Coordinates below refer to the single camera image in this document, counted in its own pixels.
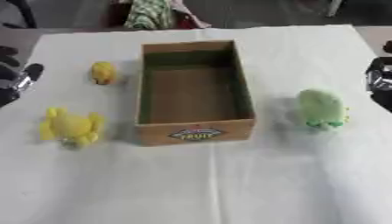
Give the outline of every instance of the printed label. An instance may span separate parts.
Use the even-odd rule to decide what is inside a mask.
[[[199,142],[221,135],[222,132],[217,129],[183,129],[179,132],[169,135],[184,141]]]

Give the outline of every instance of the stuffed toy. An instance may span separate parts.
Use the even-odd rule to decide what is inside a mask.
[[[57,138],[64,143],[83,147],[98,140],[103,123],[103,116],[97,113],[84,117],[69,114],[64,108],[49,108],[39,126],[39,134],[42,140]]]
[[[116,68],[109,62],[95,62],[91,67],[91,76],[98,85],[108,85],[116,79]]]
[[[348,108],[332,93],[306,89],[299,93],[298,101],[304,121],[310,127],[329,130],[348,122]]]

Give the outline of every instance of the yellow toy frog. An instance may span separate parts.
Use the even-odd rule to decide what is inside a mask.
[[[58,138],[83,147],[98,140],[103,123],[103,116],[97,113],[84,117],[69,114],[64,108],[48,108],[45,120],[39,125],[39,134],[42,140]]]

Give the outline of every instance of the green striped cloth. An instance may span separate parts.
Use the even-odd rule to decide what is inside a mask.
[[[124,26],[142,30],[174,28],[172,8],[166,0],[135,0]]]

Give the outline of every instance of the small yellow toy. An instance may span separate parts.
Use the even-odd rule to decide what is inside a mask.
[[[39,125],[42,140],[58,138],[76,147],[96,142],[103,129],[104,118],[97,113],[88,117],[72,115],[64,108],[48,108],[45,120]]]
[[[116,68],[109,62],[95,62],[91,67],[91,75],[98,85],[108,85],[116,79]]]

